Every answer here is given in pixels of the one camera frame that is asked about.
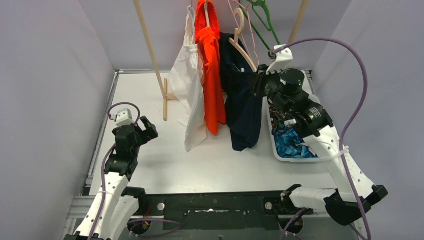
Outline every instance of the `dark clothing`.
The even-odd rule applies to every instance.
[[[231,45],[234,34],[220,33],[220,78],[228,95],[225,102],[226,123],[231,131],[232,149],[243,151],[258,143],[262,122],[262,98],[255,97],[248,82],[253,75],[243,56]]]

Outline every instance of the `red knit sweater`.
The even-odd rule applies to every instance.
[[[220,24],[214,4],[208,1],[207,12],[210,26],[206,24],[205,0],[197,5],[195,42],[203,55],[204,67],[204,119],[209,132],[218,134],[218,123],[226,124],[223,89],[220,78]]]

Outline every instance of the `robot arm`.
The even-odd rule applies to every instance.
[[[273,66],[284,69],[290,56]],[[270,106],[281,111],[286,127],[294,128],[306,145],[320,158],[333,178],[336,189],[313,189],[294,185],[281,194],[287,207],[308,208],[328,212],[333,220],[346,226],[361,218],[361,212],[349,183],[342,155],[345,155],[354,185],[359,193],[365,212],[380,202],[388,193],[384,186],[375,185],[358,167],[349,154],[349,148],[339,151],[339,135],[333,120],[324,107],[309,99],[303,91],[304,74],[289,68],[278,71],[275,67],[260,65],[249,83],[256,97],[267,97]]]
[[[146,130],[142,130],[127,108],[112,115],[112,120],[117,126],[112,131],[116,143],[102,164],[105,188],[100,186],[86,218],[65,240],[117,240],[130,218],[135,213],[143,215],[147,209],[145,190],[127,186],[138,165],[140,147],[158,137],[156,127],[143,116],[140,120]]]

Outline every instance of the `gray wall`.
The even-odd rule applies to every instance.
[[[0,239],[56,240],[113,67],[77,1],[1,1],[0,29]]]
[[[389,195],[368,219],[373,239],[423,239],[424,1],[353,0],[333,37],[359,52],[369,91],[346,135],[358,165]],[[329,44],[314,68],[321,102],[341,131],[363,83],[353,56]]]
[[[297,39],[330,37],[352,0],[311,0],[300,26]],[[115,69],[153,69],[132,0],[79,0],[88,19],[99,35]],[[141,0],[144,18],[149,29],[157,61],[162,70],[170,70],[181,49],[184,37],[187,6],[190,0]],[[214,0],[222,32],[233,33],[236,23],[227,0]],[[289,39],[301,0],[269,0],[272,23],[282,43]],[[266,32],[251,11],[252,21],[268,44],[276,45],[272,34]],[[244,29],[244,38],[253,55],[252,37]],[[270,64],[266,48],[256,36],[256,52],[261,63]],[[294,66],[312,69],[326,43],[314,42],[298,48],[294,53]]]

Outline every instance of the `green hanger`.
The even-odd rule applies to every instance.
[[[256,14],[257,18],[259,18],[260,22],[265,26],[265,28],[266,28],[266,30],[268,32],[272,32],[272,35],[274,36],[275,41],[277,42],[277,44],[278,45],[281,45],[280,40],[279,40],[279,38],[277,36],[277,33],[274,30],[273,24],[271,23],[270,10],[268,9],[268,6],[265,3],[265,0],[256,0],[256,1],[245,0],[245,1],[250,2],[250,4],[252,4],[253,12]],[[265,23],[265,21],[262,19],[262,17],[259,15],[259,13],[255,10],[255,7],[261,7],[263,9],[263,11],[265,12],[265,15],[266,15],[266,21],[267,21],[267,23]],[[245,9],[242,9],[242,10],[243,10],[244,16],[247,18],[248,17],[248,14],[247,14],[246,10]],[[257,34],[257,36],[262,41],[262,43],[265,45],[266,49],[268,51],[270,51],[271,50],[270,49],[270,46],[267,44],[267,42],[265,41],[265,39],[261,36],[261,34],[259,33],[259,31],[256,28],[256,26],[253,23],[251,23],[251,26],[252,26],[253,30],[255,31],[255,33]]]

